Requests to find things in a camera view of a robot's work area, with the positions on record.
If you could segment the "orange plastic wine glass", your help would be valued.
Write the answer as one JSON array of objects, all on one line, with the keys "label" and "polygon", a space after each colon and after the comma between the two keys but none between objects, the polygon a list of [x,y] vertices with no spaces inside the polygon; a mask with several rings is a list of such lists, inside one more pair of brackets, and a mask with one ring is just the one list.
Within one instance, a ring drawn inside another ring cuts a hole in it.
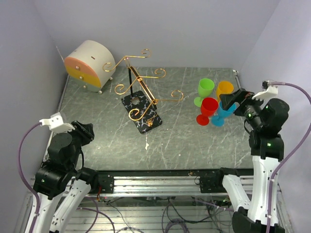
[{"label": "orange plastic wine glass", "polygon": [[221,94],[231,94],[234,91],[234,86],[229,81],[221,81],[219,82],[217,89],[216,89],[216,97],[217,101],[220,102],[220,95]]}]

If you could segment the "red plastic wine glass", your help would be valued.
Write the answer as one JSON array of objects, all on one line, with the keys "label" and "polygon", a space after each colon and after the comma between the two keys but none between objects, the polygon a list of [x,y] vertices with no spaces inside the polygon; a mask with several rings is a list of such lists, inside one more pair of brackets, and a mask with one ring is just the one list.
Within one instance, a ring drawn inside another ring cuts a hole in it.
[{"label": "red plastic wine glass", "polygon": [[200,111],[201,113],[196,117],[196,121],[201,126],[209,124],[209,117],[213,116],[218,109],[218,101],[214,98],[207,97],[203,99]]}]

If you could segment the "blue plastic wine glass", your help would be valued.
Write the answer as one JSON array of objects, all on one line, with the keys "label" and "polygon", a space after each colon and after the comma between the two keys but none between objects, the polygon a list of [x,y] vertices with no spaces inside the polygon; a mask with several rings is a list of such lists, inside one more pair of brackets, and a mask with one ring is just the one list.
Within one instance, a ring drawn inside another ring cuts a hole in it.
[{"label": "blue plastic wine glass", "polygon": [[236,110],[236,104],[233,104],[228,110],[222,108],[222,102],[219,102],[219,107],[217,109],[217,114],[211,118],[211,123],[214,126],[221,127],[225,123],[225,118],[231,116]]}]

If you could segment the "green plastic wine glass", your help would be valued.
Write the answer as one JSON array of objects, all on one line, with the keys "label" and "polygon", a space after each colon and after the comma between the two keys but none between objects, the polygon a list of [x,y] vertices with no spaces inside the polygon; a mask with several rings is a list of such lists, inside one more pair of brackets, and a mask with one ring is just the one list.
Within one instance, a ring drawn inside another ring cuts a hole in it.
[{"label": "green plastic wine glass", "polygon": [[194,99],[195,106],[201,107],[202,101],[212,93],[214,87],[215,83],[213,80],[208,78],[201,79],[198,85],[199,97]]}]

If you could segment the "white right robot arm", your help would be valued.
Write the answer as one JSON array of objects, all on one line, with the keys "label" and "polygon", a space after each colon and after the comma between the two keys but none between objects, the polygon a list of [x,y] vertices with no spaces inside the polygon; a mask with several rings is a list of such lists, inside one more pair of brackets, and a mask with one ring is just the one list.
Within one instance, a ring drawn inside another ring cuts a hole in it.
[{"label": "white right robot arm", "polygon": [[288,119],[289,105],[278,98],[263,101],[253,92],[239,89],[232,94],[221,94],[220,105],[228,110],[239,106],[234,115],[245,118],[252,130],[249,146],[253,162],[252,197],[242,187],[241,179],[234,170],[222,169],[222,176],[214,180],[215,188],[227,191],[234,213],[232,228],[236,233],[283,233],[276,211],[277,167],[284,159],[284,141],[279,134]]}]

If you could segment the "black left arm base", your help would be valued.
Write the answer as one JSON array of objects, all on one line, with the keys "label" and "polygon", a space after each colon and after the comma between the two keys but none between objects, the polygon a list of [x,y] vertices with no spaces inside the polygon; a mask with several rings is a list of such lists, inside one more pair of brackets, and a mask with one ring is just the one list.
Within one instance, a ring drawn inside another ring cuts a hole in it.
[{"label": "black left arm base", "polygon": [[114,191],[114,178],[108,174],[84,167],[79,179],[91,186],[89,194],[112,194]]}]

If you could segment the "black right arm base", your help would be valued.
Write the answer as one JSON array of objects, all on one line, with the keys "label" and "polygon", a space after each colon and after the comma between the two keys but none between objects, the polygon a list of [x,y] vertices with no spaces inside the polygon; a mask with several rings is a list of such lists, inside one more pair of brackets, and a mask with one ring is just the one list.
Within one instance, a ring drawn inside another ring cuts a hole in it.
[{"label": "black right arm base", "polygon": [[226,193],[222,185],[224,174],[220,169],[200,169],[195,173],[194,183],[202,194]]}]

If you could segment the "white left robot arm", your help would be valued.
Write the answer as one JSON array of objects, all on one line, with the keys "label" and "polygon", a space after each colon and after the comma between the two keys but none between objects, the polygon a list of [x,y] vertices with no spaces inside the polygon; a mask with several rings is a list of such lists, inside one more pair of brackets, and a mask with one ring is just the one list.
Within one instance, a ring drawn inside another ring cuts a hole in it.
[{"label": "white left robot arm", "polygon": [[48,146],[49,158],[35,174],[27,233],[63,233],[72,214],[88,193],[99,188],[98,172],[83,166],[82,146],[95,137],[93,124],[73,121]]}]

